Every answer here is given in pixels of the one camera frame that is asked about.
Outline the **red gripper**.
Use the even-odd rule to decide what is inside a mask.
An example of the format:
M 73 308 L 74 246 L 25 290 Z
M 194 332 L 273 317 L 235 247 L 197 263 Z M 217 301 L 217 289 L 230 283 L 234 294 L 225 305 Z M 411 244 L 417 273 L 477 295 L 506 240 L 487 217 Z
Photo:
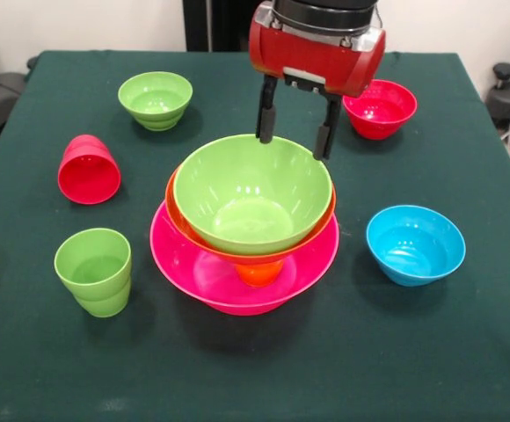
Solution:
M 386 32 L 371 24 L 375 2 L 262 2 L 250 27 L 251 64 L 264 73 L 256 137 L 273 139 L 277 78 L 301 79 L 328 93 L 313 157 L 330 158 L 341 96 L 358 97 L 383 58 Z

